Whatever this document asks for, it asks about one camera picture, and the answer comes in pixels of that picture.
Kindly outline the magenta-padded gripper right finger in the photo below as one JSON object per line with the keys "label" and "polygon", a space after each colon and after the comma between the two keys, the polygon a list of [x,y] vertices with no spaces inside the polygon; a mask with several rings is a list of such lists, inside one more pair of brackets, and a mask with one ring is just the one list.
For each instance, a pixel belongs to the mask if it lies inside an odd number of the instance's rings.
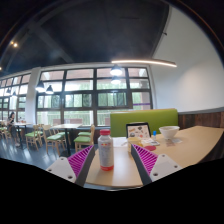
{"label": "magenta-padded gripper right finger", "polygon": [[157,155],[135,144],[131,145],[131,155],[134,158],[144,185],[155,182],[156,180],[182,169],[182,167],[168,155]]}

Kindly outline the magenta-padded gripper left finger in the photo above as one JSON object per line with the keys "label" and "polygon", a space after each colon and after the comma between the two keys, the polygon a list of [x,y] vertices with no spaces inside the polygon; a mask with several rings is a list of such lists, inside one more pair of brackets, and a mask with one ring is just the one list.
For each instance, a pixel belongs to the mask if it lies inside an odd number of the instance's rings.
{"label": "magenta-padded gripper left finger", "polygon": [[88,146],[70,157],[60,157],[47,171],[83,187],[95,156],[94,146]]}

